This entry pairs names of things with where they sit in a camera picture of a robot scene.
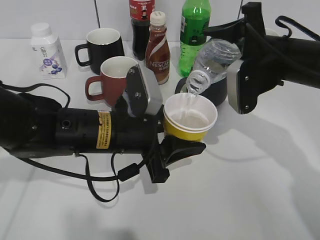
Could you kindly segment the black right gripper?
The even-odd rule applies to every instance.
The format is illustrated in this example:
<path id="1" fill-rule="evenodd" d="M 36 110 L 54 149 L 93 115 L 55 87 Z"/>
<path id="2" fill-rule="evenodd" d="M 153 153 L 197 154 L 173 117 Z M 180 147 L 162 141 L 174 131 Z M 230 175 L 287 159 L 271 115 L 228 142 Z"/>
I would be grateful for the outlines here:
<path id="1" fill-rule="evenodd" d="M 217 26 L 207 27 L 203 35 L 213 39 L 242 41 L 241 60 L 258 60 L 266 55 L 263 38 L 266 36 L 262 3 L 249 1 L 241 7 L 243 18 Z"/>

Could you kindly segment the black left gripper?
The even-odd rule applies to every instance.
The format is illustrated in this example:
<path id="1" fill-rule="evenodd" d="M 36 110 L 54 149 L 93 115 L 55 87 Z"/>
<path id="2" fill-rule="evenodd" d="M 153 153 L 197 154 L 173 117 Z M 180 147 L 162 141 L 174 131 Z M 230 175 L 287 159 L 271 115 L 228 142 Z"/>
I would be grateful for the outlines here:
<path id="1" fill-rule="evenodd" d="M 165 137 L 159 143 L 158 134 L 164 132 L 164 105 L 160 104 L 154 114 L 144 113 L 133 116 L 128 113 L 130 106 L 123 97 L 117 100 L 113 108 L 113 152 L 114 154 L 139 154 L 142 160 L 114 171 L 114 179 L 124 182 L 147 167 L 152 183 L 164 183 L 170 176 L 169 165 L 200 155 L 206 144 L 188 141 L 177 137 Z"/>

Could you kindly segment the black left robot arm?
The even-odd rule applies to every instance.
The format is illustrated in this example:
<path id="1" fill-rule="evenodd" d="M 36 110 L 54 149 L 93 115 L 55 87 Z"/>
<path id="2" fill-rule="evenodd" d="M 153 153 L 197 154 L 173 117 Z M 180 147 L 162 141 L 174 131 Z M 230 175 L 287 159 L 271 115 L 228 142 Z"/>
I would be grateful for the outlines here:
<path id="1" fill-rule="evenodd" d="M 34 85 L 0 86 L 0 146 L 10 155 L 40 168 L 36 159 L 76 154 L 140 154 L 115 176 L 93 177 L 96 182 L 124 182 L 147 167 L 153 183 L 164 183 L 168 166 L 201 154 L 206 145 L 166 136 L 164 114 L 131 117 L 121 101 L 112 111 L 70 108 L 54 99 L 32 95 Z"/>

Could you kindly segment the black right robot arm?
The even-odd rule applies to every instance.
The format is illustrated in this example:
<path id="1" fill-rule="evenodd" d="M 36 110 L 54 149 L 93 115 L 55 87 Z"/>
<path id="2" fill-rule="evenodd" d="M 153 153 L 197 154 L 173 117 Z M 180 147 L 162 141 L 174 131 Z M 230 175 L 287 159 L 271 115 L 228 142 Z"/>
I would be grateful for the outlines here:
<path id="1" fill-rule="evenodd" d="M 320 35 L 291 17 L 280 15 L 275 24 L 287 31 L 280 36 L 266 33 L 262 3 L 242 6 L 243 17 L 208 27 L 206 36 L 241 46 L 231 86 L 239 91 L 262 93 L 285 81 L 318 89 L 320 87 Z"/>

